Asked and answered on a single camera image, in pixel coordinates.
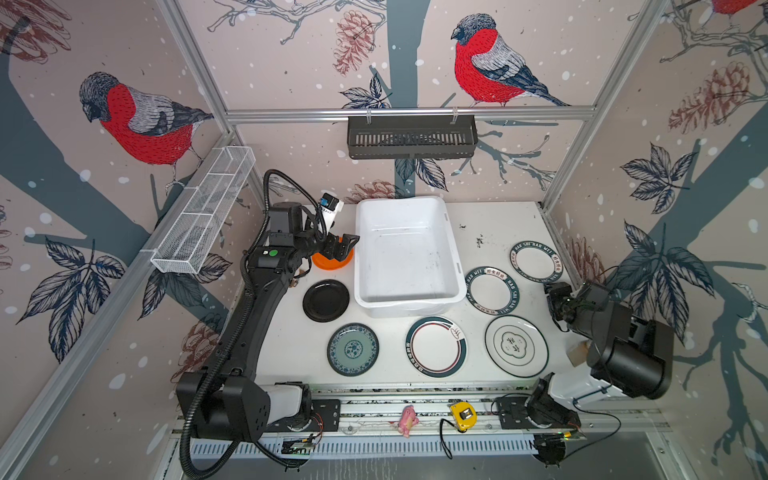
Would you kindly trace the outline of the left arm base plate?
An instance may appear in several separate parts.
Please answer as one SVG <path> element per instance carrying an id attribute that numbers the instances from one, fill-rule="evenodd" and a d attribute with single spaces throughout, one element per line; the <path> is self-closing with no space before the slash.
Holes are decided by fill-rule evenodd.
<path id="1" fill-rule="evenodd" d="M 281 426 L 290 432 L 337 432 L 340 425 L 341 402 L 313 400 L 311 411 L 306 415 L 285 419 Z"/>

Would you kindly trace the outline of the white plate black flower outline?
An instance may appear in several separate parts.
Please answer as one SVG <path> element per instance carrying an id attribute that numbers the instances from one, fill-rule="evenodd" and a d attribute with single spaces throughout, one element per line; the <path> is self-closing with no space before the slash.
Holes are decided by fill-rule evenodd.
<path id="1" fill-rule="evenodd" d="M 516 315 L 497 317 L 487 325 L 485 347 L 498 368 L 517 378 L 538 377 L 550 357 L 542 332 Z"/>

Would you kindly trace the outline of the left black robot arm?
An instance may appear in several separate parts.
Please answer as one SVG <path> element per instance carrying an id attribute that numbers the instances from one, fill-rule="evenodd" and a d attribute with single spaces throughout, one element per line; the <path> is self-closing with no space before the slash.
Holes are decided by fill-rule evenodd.
<path id="1" fill-rule="evenodd" d="M 343 202 L 331 193 L 314 199 L 287 174 L 268 170 L 263 184 L 278 177 L 306 199 L 304 203 L 264 201 L 264 219 L 256 240 L 240 263 L 244 289 L 232 318 L 203 366 L 181 375 L 176 396 L 184 417 L 179 461 L 188 479 L 216 474 L 242 443 L 257 447 L 284 469 L 298 470 L 302 461 L 284 459 L 260 439 L 277 422 L 293 427 L 320 424 L 308 385 L 283 382 L 260 386 L 258 359 L 273 316 L 300 268 L 316 254 L 343 261 L 360 238 L 337 236 L 330 229 Z"/>

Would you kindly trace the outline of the green rim lettered plate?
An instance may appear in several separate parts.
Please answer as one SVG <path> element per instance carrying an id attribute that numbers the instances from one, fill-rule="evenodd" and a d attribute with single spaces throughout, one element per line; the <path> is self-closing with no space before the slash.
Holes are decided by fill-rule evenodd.
<path id="1" fill-rule="evenodd" d="M 513 269 L 534 283 L 552 283 L 564 272 L 560 255 L 552 247 L 534 240 L 524 240 L 512 246 L 509 254 Z"/>
<path id="2" fill-rule="evenodd" d="M 466 275 L 465 282 L 468 302 L 482 313 L 506 315 L 519 304 L 519 287 L 503 270 L 491 266 L 477 267 Z"/>

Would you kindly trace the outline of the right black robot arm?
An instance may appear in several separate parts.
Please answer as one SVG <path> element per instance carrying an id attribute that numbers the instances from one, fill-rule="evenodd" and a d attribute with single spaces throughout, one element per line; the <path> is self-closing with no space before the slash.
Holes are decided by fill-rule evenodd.
<path id="1" fill-rule="evenodd" d="M 613 300 L 607 287 L 591 281 L 578 291 L 565 282 L 546 283 L 544 293 L 552 319 L 584 337 L 587 349 L 574 371 L 538 380 L 525 404 L 534 424 L 578 426 L 578 410 L 589 403 L 666 394 L 673 370 L 671 327 L 636 315 Z"/>

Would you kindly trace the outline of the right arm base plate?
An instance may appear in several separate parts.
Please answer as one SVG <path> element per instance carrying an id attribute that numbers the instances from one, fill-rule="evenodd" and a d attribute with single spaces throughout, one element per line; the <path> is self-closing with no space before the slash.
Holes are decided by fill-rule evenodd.
<path id="1" fill-rule="evenodd" d="M 578 414 L 548 396 L 510 394 L 492 401 L 491 411 L 505 430 L 510 429 L 565 429 L 581 428 Z"/>

